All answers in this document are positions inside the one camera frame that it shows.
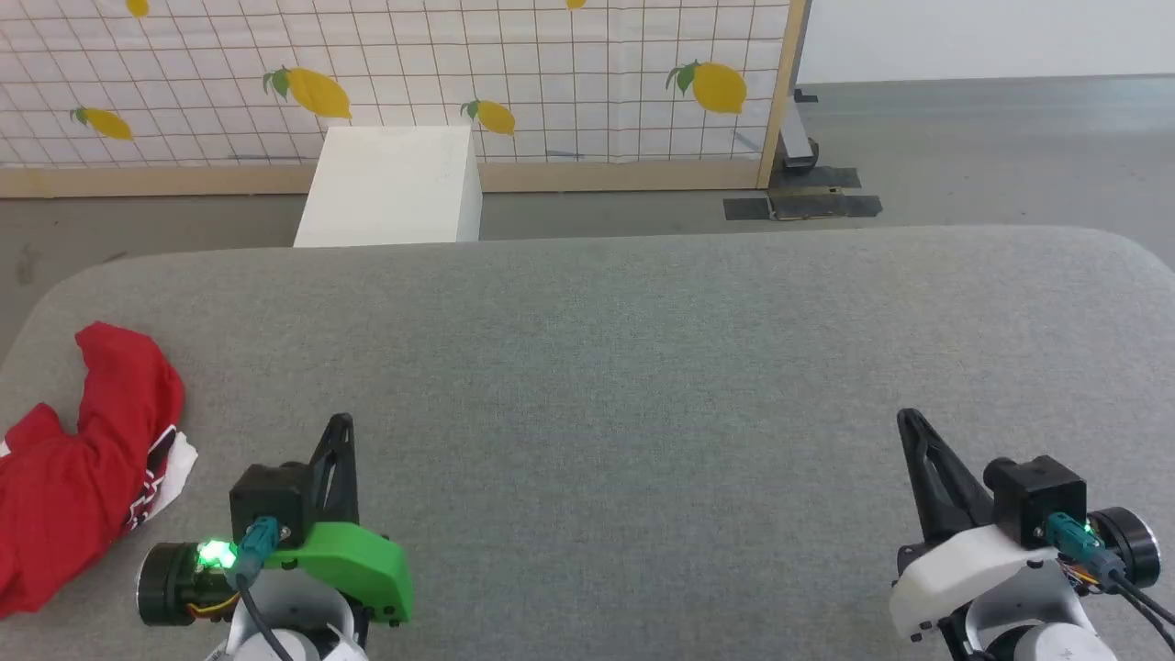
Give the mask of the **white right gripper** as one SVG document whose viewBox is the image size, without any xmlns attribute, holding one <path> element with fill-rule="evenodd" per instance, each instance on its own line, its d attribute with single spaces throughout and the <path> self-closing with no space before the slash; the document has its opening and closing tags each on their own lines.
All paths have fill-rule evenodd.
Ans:
<svg viewBox="0 0 1175 661">
<path fill-rule="evenodd" d="M 991 492 L 921 411 L 900 409 L 897 426 L 924 542 L 941 542 L 911 561 L 889 594 L 897 635 L 911 638 L 956 611 L 965 611 L 962 636 L 971 645 L 991 643 L 1021 623 L 1063 622 L 1066 575 L 1058 549 L 1025 549 L 988 526 Z"/>
</svg>

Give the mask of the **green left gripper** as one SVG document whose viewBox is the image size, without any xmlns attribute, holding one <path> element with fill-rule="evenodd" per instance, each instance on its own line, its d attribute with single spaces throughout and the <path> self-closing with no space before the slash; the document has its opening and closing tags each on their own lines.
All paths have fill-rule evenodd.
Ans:
<svg viewBox="0 0 1175 661">
<path fill-rule="evenodd" d="M 375 620 L 407 623 L 412 619 L 415 602 L 407 552 L 358 524 L 352 414 L 331 414 L 310 467 L 318 522 L 308 532 L 306 542 L 278 548 L 268 557 L 264 568 L 303 569 L 370 611 Z"/>
</svg>

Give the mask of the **red and white basketball jersey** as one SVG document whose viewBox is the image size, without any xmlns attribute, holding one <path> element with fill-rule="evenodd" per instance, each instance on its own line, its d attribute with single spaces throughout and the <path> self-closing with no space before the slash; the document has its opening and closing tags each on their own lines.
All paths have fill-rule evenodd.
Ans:
<svg viewBox="0 0 1175 661">
<path fill-rule="evenodd" d="M 41 611 L 174 503 L 197 460 L 184 382 L 152 336 L 94 322 L 75 431 L 39 403 L 0 441 L 0 620 Z"/>
</svg>

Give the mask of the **white box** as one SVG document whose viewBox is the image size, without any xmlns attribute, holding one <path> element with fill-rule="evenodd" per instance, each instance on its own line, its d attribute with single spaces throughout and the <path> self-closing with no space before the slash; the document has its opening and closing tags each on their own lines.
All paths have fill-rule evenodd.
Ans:
<svg viewBox="0 0 1175 661">
<path fill-rule="evenodd" d="M 470 127 L 333 127 L 294 247 L 474 242 L 482 205 Z"/>
</svg>

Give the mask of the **black floor tape patch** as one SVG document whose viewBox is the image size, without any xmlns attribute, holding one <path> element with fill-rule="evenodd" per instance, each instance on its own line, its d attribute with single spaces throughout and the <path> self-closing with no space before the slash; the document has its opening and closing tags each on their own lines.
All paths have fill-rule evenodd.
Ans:
<svg viewBox="0 0 1175 661">
<path fill-rule="evenodd" d="M 761 197 L 723 198 L 730 221 L 795 221 L 807 218 L 875 218 L 884 207 L 877 196 L 844 194 L 776 193 Z"/>
<path fill-rule="evenodd" d="M 861 181 L 857 168 L 831 166 L 781 168 L 768 178 L 768 191 L 793 191 L 793 189 L 859 189 Z"/>
</svg>

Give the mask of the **grey metal partition foot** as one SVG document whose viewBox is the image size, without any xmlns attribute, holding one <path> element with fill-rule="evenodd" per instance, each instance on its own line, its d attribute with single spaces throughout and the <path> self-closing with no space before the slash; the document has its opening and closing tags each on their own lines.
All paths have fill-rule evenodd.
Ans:
<svg viewBox="0 0 1175 661">
<path fill-rule="evenodd" d="M 785 34 L 785 55 L 788 62 L 780 67 L 788 73 L 785 86 L 785 104 L 779 126 L 780 163 L 788 171 L 811 169 L 817 164 L 817 148 L 804 127 L 795 100 L 799 68 L 804 54 L 807 29 L 810 29 L 811 0 L 788 0 L 788 31 Z"/>
</svg>

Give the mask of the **lemon print partition panel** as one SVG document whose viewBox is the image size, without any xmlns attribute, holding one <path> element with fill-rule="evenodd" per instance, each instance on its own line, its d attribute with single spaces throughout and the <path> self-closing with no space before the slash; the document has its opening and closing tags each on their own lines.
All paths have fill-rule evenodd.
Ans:
<svg viewBox="0 0 1175 661">
<path fill-rule="evenodd" d="M 0 0 L 0 198 L 306 193 L 466 127 L 492 193 L 767 184 L 811 0 Z"/>
</svg>

